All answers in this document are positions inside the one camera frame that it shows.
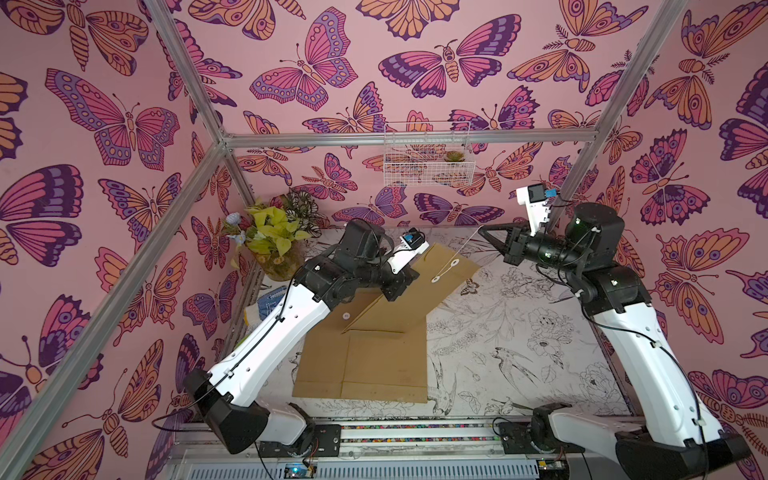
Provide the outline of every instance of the cardboard box flap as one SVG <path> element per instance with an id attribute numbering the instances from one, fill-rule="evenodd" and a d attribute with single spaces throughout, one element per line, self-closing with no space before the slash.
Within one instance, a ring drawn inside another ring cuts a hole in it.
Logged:
<path id="1" fill-rule="evenodd" d="M 427 316 L 480 268 L 470 259 L 456 255 L 458 263 L 444 272 L 439 281 L 432 283 L 432 278 L 450 266 L 448 263 L 454 255 L 454 250 L 439 243 L 431 245 L 413 264 L 419 278 L 396 301 L 389 302 L 382 295 L 360 315 L 353 317 L 354 320 L 344 331 L 409 331 L 414 320 Z"/>

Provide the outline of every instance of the butterfly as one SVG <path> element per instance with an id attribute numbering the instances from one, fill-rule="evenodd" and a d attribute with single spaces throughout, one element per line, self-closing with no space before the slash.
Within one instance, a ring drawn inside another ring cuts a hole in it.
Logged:
<path id="1" fill-rule="evenodd" d="M 624 177 L 624 167 L 620 166 L 616 169 L 614 176 L 611 177 L 611 182 L 606 187 L 605 193 L 600 193 L 598 198 L 595 199 L 597 203 L 616 210 L 617 214 L 620 213 L 621 201 L 624 199 Z M 619 265 L 630 267 L 640 278 L 645 276 L 645 267 L 640 260 L 640 256 L 637 255 L 637 251 L 635 251 L 632 244 L 629 243 L 629 240 L 627 240 L 624 235 L 619 239 L 614 259 Z"/>
<path id="2" fill-rule="evenodd" d="M 406 122 L 406 132 L 425 132 L 433 131 L 434 127 L 429 123 L 429 119 L 420 111 L 411 110 L 408 112 Z M 390 162 L 407 163 L 409 161 L 422 162 L 424 157 L 442 158 L 445 154 L 444 144 L 407 144 L 392 146 L 392 151 L 387 155 Z M 375 171 L 384 171 L 384 155 L 366 158 L 362 161 L 366 168 Z M 388 171 L 397 171 L 396 166 L 389 166 Z M 419 168 L 403 172 L 405 174 L 419 174 Z"/>
<path id="3" fill-rule="evenodd" d="M 224 268 L 225 253 L 230 251 L 230 239 L 221 233 L 221 219 L 216 222 L 216 228 L 208 217 L 208 228 L 194 215 L 191 218 L 192 231 L 197 235 L 197 252 L 204 256 L 205 267 L 208 270 L 219 264 Z"/>
<path id="4" fill-rule="evenodd" d="M 0 356 L 0 361 L 25 370 L 27 382 L 35 387 L 37 393 L 40 393 L 43 385 L 48 381 L 45 376 L 53 374 L 91 319 L 90 313 L 83 313 L 80 310 L 80 303 L 80 300 L 73 300 L 71 296 L 66 295 L 59 295 L 53 302 L 40 329 L 36 364 L 32 363 L 27 336 L 22 336 L 22 342 L 27 347 L 26 363 L 15 363 L 7 356 Z M 80 382 L 78 389 L 85 390 L 90 384 L 99 380 L 99 372 L 104 368 L 101 364 L 103 358 L 104 356 L 99 354 L 96 362 Z M 0 371 L 0 446 L 30 404 L 29 388 L 22 377 Z"/>
<path id="5" fill-rule="evenodd" d="M 447 219 L 449 223 L 455 220 L 456 227 L 473 226 L 487 223 L 504 214 L 498 207 L 469 207 L 456 202 L 451 204 L 445 198 L 432 194 L 416 194 L 413 203 L 420 212 L 425 212 L 419 218 L 433 225 Z"/>
<path id="6" fill-rule="evenodd" d="M 117 180 L 101 178 L 98 183 L 112 202 L 115 213 L 121 219 L 128 220 L 128 231 L 136 242 L 134 252 L 137 252 L 181 191 L 181 174 L 175 173 L 168 177 L 156 197 L 154 187 L 151 194 L 146 188 L 142 188 L 149 198 Z"/>
<path id="7" fill-rule="evenodd" d="M 502 69 L 500 61 L 474 55 L 503 57 L 518 37 L 519 31 L 520 15 L 494 18 L 467 35 L 456 51 L 450 47 L 456 41 L 454 39 L 446 45 L 435 47 L 442 48 L 442 55 L 432 51 L 406 51 L 382 60 L 379 70 L 390 81 L 404 88 L 421 78 L 411 90 L 414 98 L 427 95 L 442 97 L 447 86 L 446 74 L 451 81 L 457 82 L 458 71 L 461 70 L 467 83 L 477 87 L 483 78 L 499 73 Z"/>
<path id="8" fill-rule="evenodd" d="M 558 157 L 554 161 L 554 163 L 549 169 L 548 179 L 542 180 L 544 184 L 547 186 L 547 190 L 555 189 L 559 191 L 563 187 L 565 178 L 571 172 L 571 167 L 573 167 L 573 165 L 571 165 L 568 162 L 569 158 L 571 158 L 570 155 L 568 155 L 567 157 Z M 584 179 L 576 188 L 576 191 L 574 192 L 573 197 L 571 197 L 571 202 L 565 208 L 565 214 L 568 215 L 570 218 L 573 218 L 574 216 L 574 206 L 576 204 L 580 204 L 581 202 L 585 202 L 589 200 L 587 191 L 590 188 L 592 188 L 592 185 L 594 184 L 594 181 L 597 180 L 599 173 L 600 171 L 598 170 L 597 165 L 595 165 L 592 168 L 592 170 L 587 170 L 587 173 L 585 174 Z"/>
<path id="9" fill-rule="evenodd" d="M 421 38 L 429 22 L 448 22 L 459 0 L 362 0 L 357 11 L 376 20 L 387 18 L 387 30 L 403 40 Z"/>
<path id="10" fill-rule="evenodd" d="M 21 147 L 22 131 L 16 127 L 13 118 L 4 117 L 27 99 L 27 82 L 0 71 L 0 161 L 16 158 L 16 149 Z"/>
<path id="11" fill-rule="evenodd" d="M 634 184 L 649 184 L 643 195 L 656 192 L 640 209 L 643 222 L 653 225 L 664 223 L 669 218 L 682 225 L 693 213 L 701 213 L 710 201 L 709 195 L 695 187 L 670 184 L 671 181 L 683 180 L 672 178 L 672 174 L 683 163 L 672 170 L 685 146 L 686 130 L 672 130 L 667 137 L 654 139 L 650 153 L 640 157 L 632 167 L 630 175 Z"/>
<path id="12" fill-rule="evenodd" d="M 280 133 L 277 126 L 266 118 L 262 118 L 248 110 L 243 112 L 246 122 L 250 130 L 256 135 L 272 135 Z M 285 167 L 278 164 L 276 161 L 287 161 L 288 157 L 285 154 L 303 154 L 312 150 L 314 147 L 264 147 L 264 148 L 251 148 L 248 150 L 249 154 L 243 157 L 238 157 L 238 163 L 240 168 L 248 172 L 261 172 L 265 175 L 272 175 L 282 177 L 286 185 L 290 186 L 293 182 L 291 180 L 290 172 Z"/>
<path id="13" fill-rule="evenodd" d="M 67 105 L 73 122 L 96 132 L 94 139 L 104 165 L 128 165 L 131 151 L 138 149 L 146 168 L 163 170 L 163 147 L 174 144 L 174 134 L 180 128 L 174 112 L 150 107 L 134 119 L 132 108 L 123 116 L 104 92 L 82 78 L 53 68 L 48 69 L 45 86 Z"/>
<path id="14" fill-rule="evenodd" d="M 622 152 L 632 150 L 643 141 L 642 133 L 639 131 L 622 132 L 625 128 L 629 128 L 629 126 L 624 125 L 622 127 L 621 118 L 619 118 L 619 122 L 613 126 L 611 133 L 608 135 L 608 139 L 605 141 L 603 153 L 607 152 L 609 149 L 611 150 L 608 154 L 609 165 L 618 162 Z"/>
<path id="15" fill-rule="evenodd" d="M 200 46 L 197 44 L 197 40 L 195 40 L 192 36 L 189 27 L 187 27 L 187 24 L 181 20 L 174 21 L 176 22 L 176 29 L 179 31 L 179 35 L 181 35 L 181 40 L 184 42 L 184 46 L 187 47 L 187 53 L 192 59 L 192 63 L 197 70 L 197 74 L 200 75 L 200 83 L 202 83 L 203 89 L 205 89 L 206 93 L 208 94 L 210 101 L 215 104 L 236 107 L 237 103 L 234 100 L 227 97 L 217 89 L 211 87 L 211 85 L 215 85 L 216 82 L 210 77 L 240 78 L 243 76 L 243 74 L 237 70 L 234 70 L 233 68 L 227 67 L 219 61 L 213 60 L 212 58 L 204 58 L 205 54 L 203 53 L 203 49 L 200 48 Z M 184 91 L 184 96 L 186 97 L 188 95 L 187 86 L 184 84 L 184 80 L 179 74 L 176 62 L 170 56 L 168 49 L 165 47 L 165 43 L 160 37 L 160 32 L 157 33 L 157 39 L 160 40 L 160 45 L 163 47 L 163 53 L 165 53 L 165 58 L 168 61 L 168 66 L 170 67 L 170 77 L 168 78 L 168 100 L 176 100 L 182 91 Z M 194 123 L 195 119 L 197 118 L 197 108 L 195 107 L 191 98 L 190 117 L 192 123 Z"/>
<path id="16" fill-rule="evenodd" d="M 172 415 L 165 419 L 165 422 L 163 422 L 164 429 L 178 430 L 184 423 L 189 422 L 194 416 L 193 411 L 187 408 L 192 404 L 192 399 L 190 399 L 189 394 L 184 388 L 184 378 L 190 374 L 192 369 L 205 370 L 205 357 L 200 356 L 200 347 L 197 346 L 197 341 L 191 334 L 187 333 L 184 335 L 184 338 L 181 339 L 179 353 L 176 357 L 176 392 L 171 392 L 170 403 L 165 411 L 166 414 L 168 414 L 168 409 L 173 407 L 171 413 L 176 412 L 176 415 Z M 157 434 L 157 439 L 154 441 L 152 451 L 149 455 L 149 462 L 147 463 L 147 472 L 144 475 L 144 480 L 154 480 L 159 476 L 165 463 L 168 461 L 168 454 L 173 446 L 173 432 L 162 430 Z"/>
<path id="17" fill-rule="evenodd" d="M 296 63 L 298 68 L 275 68 L 253 81 L 250 92 L 259 100 L 272 98 L 281 104 L 296 100 L 318 111 L 328 101 L 323 85 L 344 88 L 357 78 L 343 55 L 350 41 L 344 33 L 346 15 L 334 7 L 328 8 L 315 19 L 306 34 L 304 57 Z M 296 44 L 296 56 L 299 56 Z"/>
<path id="18" fill-rule="evenodd" d="M 494 190 L 498 192 L 502 191 L 502 181 L 498 178 L 504 177 L 509 180 L 522 180 L 523 178 L 526 178 L 533 171 L 531 162 L 533 162 L 538 151 L 541 150 L 541 146 L 542 143 L 540 141 L 530 142 L 523 145 L 506 157 L 495 170 L 493 169 L 493 164 L 491 164 L 490 167 L 484 168 L 482 172 L 473 173 L 472 182 L 466 187 L 460 187 L 456 192 L 465 197 L 478 194 L 483 186 L 485 186 L 486 178 Z M 450 185 L 451 187 L 458 187 L 460 184 L 464 183 L 464 179 L 460 182 L 452 180 L 451 174 L 437 174 L 435 180 L 440 184 Z"/>
<path id="19" fill-rule="evenodd" d="M 496 108 L 498 104 L 493 106 L 493 115 L 488 115 L 484 108 L 480 111 L 487 117 L 485 120 L 483 117 L 477 114 L 473 114 L 471 111 L 466 110 L 451 110 L 451 115 L 448 121 L 452 122 L 451 130 L 517 130 L 522 128 L 533 128 L 534 119 L 531 116 L 536 112 L 536 108 L 539 106 L 536 100 L 531 98 L 531 91 L 526 87 L 517 87 L 502 105 L 502 109 L 498 112 L 498 120 L 496 117 Z M 488 144 L 473 144 L 472 151 L 475 154 L 479 154 L 485 151 Z"/>
<path id="20" fill-rule="evenodd" d="M 195 167 L 197 167 L 197 165 L 199 165 L 200 162 L 203 161 L 204 155 L 205 155 L 205 150 L 203 149 L 203 145 L 202 143 L 200 143 L 200 139 L 197 138 L 197 132 L 193 131 L 192 132 L 192 164 Z M 200 200 L 203 200 L 203 197 L 206 196 L 209 189 L 210 189 L 211 196 L 213 196 L 214 193 L 218 192 L 219 207 L 221 207 L 221 211 L 223 211 L 225 215 L 228 215 L 229 211 L 227 210 L 227 200 L 230 197 L 229 188 L 231 186 L 232 186 L 232 176 L 230 175 L 230 171 L 224 166 L 216 167 L 214 174 L 211 175 L 210 180 L 205 182 L 205 187 L 203 188 L 203 191 L 200 192 L 200 195 L 197 196 L 197 199 L 195 201 L 199 202 Z"/>
<path id="21" fill-rule="evenodd" d="M 696 333 L 704 335 L 708 342 L 722 345 L 723 330 L 717 322 L 717 316 L 694 284 L 699 283 L 702 276 L 712 276 L 700 272 L 731 258 L 749 240 L 749 234 L 737 228 L 728 231 L 720 228 L 714 232 L 694 235 L 690 240 L 680 236 L 665 242 L 658 234 L 656 238 L 661 242 L 661 261 L 667 271 L 659 274 L 653 291 L 659 294 L 667 306 L 675 306 L 677 314 Z"/>
<path id="22" fill-rule="evenodd" d="M 576 120 L 576 117 L 569 114 L 567 111 L 555 109 L 549 112 L 547 119 L 549 120 L 549 125 L 552 128 L 594 128 L 594 126 L 598 124 L 598 120 L 600 120 L 600 112 L 601 110 L 593 111 L 586 118 L 584 118 L 584 115 L 577 111 L 576 115 L 581 117 L 581 120 Z M 563 143 L 565 142 L 552 142 L 553 145 L 560 145 Z"/>
<path id="23" fill-rule="evenodd" d="M 275 0 L 288 13 L 306 20 L 301 5 L 296 0 Z M 223 2 L 222 0 L 194 0 L 189 6 L 189 14 L 203 22 L 237 27 L 254 12 L 257 0 Z M 254 40 L 267 40 L 275 31 L 275 13 L 270 0 L 258 0 L 256 14 L 243 26 L 243 35 Z"/>
<path id="24" fill-rule="evenodd" d="M 718 54 L 746 37 L 766 18 L 768 2 L 739 5 L 726 15 L 722 22 L 720 17 L 713 15 L 701 22 L 701 25 L 693 25 L 690 10 L 685 12 L 680 32 L 683 46 L 701 60 L 716 56 L 706 65 L 695 58 L 681 61 L 677 67 L 692 75 L 662 84 L 650 94 L 645 108 L 650 107 L 656 100 L 661 100 L 667 110 L 677 107 L 677 116 L 685 123 L 702 130 L 708 129 L 712 125 L 712 108 L 707 90 L 697 74 L 701 73 L 707 83 L 713 84 L 714 75 L 707 67 L 713 67 L 728 58 L 729 53 Z"/>
<path id="25" fill-rule="evenodd" d="M 101 288 L 108 292 L 117 283 L 128 262 L 112 250 L 101 247 L 98 250 L 96 264 L 98 265 L 96 275 L 101 280 Z M 185 252 L 181 252 L 170 259 L 159 275 L 157 274 L 157 265 L 155 265 L 152 278 L 144 281 L 144 285 L 139 287 L 128 306 L 128 310 L 123 313 L 118 324 L 120 334 L 114 339 L 112 345 L 118 346 L 120 338 L 125 333 L 132 332 L 144 324 L 144 319 L 147 317 L 150 317 L 155 323 L 168 323 L 173 329 L 174 324 L 170 321 L 170 316 L 176 310 L 176 294 L 179 293 L 186 272 L 187 255 Z"/>
<path id="26" fill-rule="evenodd" d="M 736 111 L 758 121 L 740 118 L 730 118 L 720 126 L 720 137 L 725 140 L 720 159 L 731 161 L 747 155 L 754 156 L 745 165 L 747 170 L 753 170 L 768 165 L 768 113 L 765 104 L 768 101 L 768 64 L 765 64 L 747 84 Z M 748 198 L 755 204 L 755 211 L 768 218 L 768 168 L 762 169 L 757 175 L 747 180 L 739 187 L 739 197 Z"/>
<path id="27" fill-rule="evenodd" d="M 88 28 L 96 48 L 117 73 L 133 75 L 136 59 L 130 53 L 136 52 L 147 40 L 149 28 L 136 15 L 107 10 L 86 15 L 80 9 L 84 2 L 66 5 L 67 18 L 73 24 L 69 27 L 72 53 L 82 71 L 88 63 Z M 65 4 L 61 0 L 25 0 L 23 2 L 0 2 L 5 15 L 18 27 L 37 35 L 55 33 L 64 21 Z"/>
<path id="28" fill-rule="evenodd" d="M 507 73 L 510 78 L 525 81 L 542 81 L 554 75 L 554 81 L 578 80 L 578 90 L 584 92 L 589 85 L 589 66 L 574 52 L 592 51 L 595 44 L 586 38 L 609 35 L 632 25 L 648 10 L 640 7 L 627 16 L 616 13 L 616 7 L 605 2 L 598 7 L 598 0 L 560 0 L 560 11 L 568 30 L 574 35 L 568 38 L 568 32 L 560 25 L 555 26 L 559 40 L 548 43 L 544 50 L 552 50 L 565 45 L 567 48 L 545 53 L 514 67 Z"/>
<path id="29" fill-rule="evenodd" d="M 144 354 L 134 374 L 125 387 L 117 411 L 112 404 L 100 416 L 80 415 L 61 427 L 83 417 L 101 420 L 103 425 L 85 433 L 66 439 L 42 452 L 32 459 L 22 478 L 95 478 L 104 457 L 104 438 L 109 437 L 112 450 L 121 457 L 128 457 L 128 434 L 120 420 L 125 422 L 141 422 L 154 413 L 160 403 L 161 386 L 157 382 L 160 374 L 160 364 L 163 361 L 163 340 L 159 339 Z M 123 370 L 115 389 L 128 369 Z"/>
<path id="30" fill-rule="evenodd" d="M 738 413 L 737 409 L 756 409 L 768 403 L 768 379 L 763 376 L 751 376 L 746 379 L 735 376 L 725 370 L 712 372 L 712 379 L 704 372 L 688 372 L 688 379 L 699 390 L 699 397 L 710 412 L 720 421 L 726 433 L 737 433 L 731 425 L 735 423 L 744 432 L 747 439 L 758 452 L 765 452 L 766 447 L 752 427 L 765 427 L 768 418 L 761 413 Z M 741 474 L 747 480 L 763 480 L 763 473 L 754 455 L 736 462 Z"/>
<path id="31" fill-rule="evenodd" d="M 219 288 L 219 293 L 211 291 L 198 293 L 186 299 L 181 312 L 192 320 L 192 325 L 203 325 L 205 339 L 209 339 L 218 326 L 219 319 L 227 323 L 232 318 L 232 299 L 237 293 L 237 272 L 230 272 Z"/>
<path id="32" fill-rule="evenodd" d="M 350 180 L 350 178 L 352 178 L 352 173 L 341 166 L 339 158 L 336 155 L 326 154 L 325 168 L 328 178 L 326 178 L 319 167 L 313 165 L 312 169 L 317 174 L 317 177 L 302 176 L 302 178 L 308 182 L 318 183 L 299 185 L 293 189 L 305 191 L 320 200 L 324 200 L 330 195 L 331 200 L 336 201 L 344 200 L 343 194 L 347 193 L 347 190 L 357 190 L 357 184 Z"/>
<path id="33" fill-rule="evenodd" d="M 75 218 L 80 215 L 83 179 L 72 165 L 51 165 L 25 175 L 0 197 L 0 260 L 15 265 L 15 242 L 45 266 L 56 266 L 62 250 L 77 245 L 80 228 L 51 220 L 16 221 L 45 217 Z"/>
<path id="34" fill-rule="evenodd" d="M 367 206 L 343 208 L 332 215 L 338 222 L 348 222 L 353 218 L 362 218 L 374 225 L 383 225 L 384 216 L 400 218 L 408 212 L 402 205 L 406 199 L 406 186 L 389 185 L 381 189 L 375 200 L 369 200 Z"/>

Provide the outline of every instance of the metal rail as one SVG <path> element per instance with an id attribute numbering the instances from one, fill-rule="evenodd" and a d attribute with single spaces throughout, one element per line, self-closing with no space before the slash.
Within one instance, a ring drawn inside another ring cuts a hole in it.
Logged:
<path id="1" fill-rule="evenodd" d="M 560 195 L 553 206 L 547 230 L 551 231 L 554 229 L 555 224 L 563 214 L 562 207 L 576 193 L 576 189 L 581 185 L 584 176 L 586 176 L 595 160 L 597 160 L 603 143 L 608 139 L 608 135 L 611 134 L 611 129 L 618 121 L 627 102 L 632 98 L 632 94 L 642 81 L 643 75 L 645 75 L 648 67 L 650 67 L 650 63 L 656 58 L 672 28 L 677 25 L 677 19 L 683 13 L 687 3 L 688 0 L 665 0 L 661 7 L 659 7 L 648 30 L 637 45 L 637 50 L 632 60 L 621 75 L 621 79 L 618 85 L 616 85 L 611 99 L 608 101 L 605 109 L 603 109 L 603 113 L 596 126 L 598 130 L 597 137 L 584 146 L 574 166 L 571 168 L 571 172 L 565 178 Z"/>

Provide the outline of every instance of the black and white bird illustration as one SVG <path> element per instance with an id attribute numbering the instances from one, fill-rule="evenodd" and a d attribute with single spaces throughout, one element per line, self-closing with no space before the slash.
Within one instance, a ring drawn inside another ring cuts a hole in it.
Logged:
<path id="1" fill-rule="evenodd" d="M 438 360 L 438 365 L 435 366 L 435 362 L 432 362 L 432 368 L 435 370 L 435 378 L 437 379 L 437 388 L 427 388 L 427 400 L 434 400 L 435 406 L 432 407 L 432 413 L 436 415 L 448 415 L 453 409 L 453 401 L 456 398 L 456 374 L 453 374 L 453 390 L 450 392 L 445 387 L 445 379 L 442 374 L 442 363 Z"/>
<path id="2" fill-rule="evenodd" d="M 498 369 L 502 371 L 502 375 L 507 379 L 509 385 L 511 385 L 513 389 L 517 390 L 520 395 L 522 395 L 523 392 L 520 391 L 516 383 L 516 377 L 519 377 L 519 373 L 525 375 L 526 378 L 531 380 L 531 383 L 533 384 L 536 383 L 534 379 L 538 380 L 538 377 L 534 375 L 531 370 L 525 368 L 515 358 L 520 357 L 531 362 L 531 359 L 529 359 L 527 356 L 513 352 L 510 349 L 502 348 L 500 346 L 496 347 L 496 351 L 492 353 L 491 356 L 495 359 L 501 360 L 501 362 L 498 364 Z"/>

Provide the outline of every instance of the butterfly antenna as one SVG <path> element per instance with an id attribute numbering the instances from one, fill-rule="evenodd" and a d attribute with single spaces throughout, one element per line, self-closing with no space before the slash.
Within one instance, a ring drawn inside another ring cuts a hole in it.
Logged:
<path id="1" fill-rule="evenodd" d="M 28 340 L 27 336 L 26 335 L 22 335 L 22 342 L 24 342 L 24 345 L 27 347 L 27 357 L 28 357 L 28 360 L 29 360 L 26 365 L 20 365 L 18 363 L 14 363 L 11 360 L 6 359 L 2 354 L 0 354 L 0 360 L 2 360 L 3 362 L 8 363 L 10 365 L 20 366 L 22 368 L 30 366 L 32 364 L 32 353 L 29 351 L 29 343 L 27 343 L 27 340 Z"/>

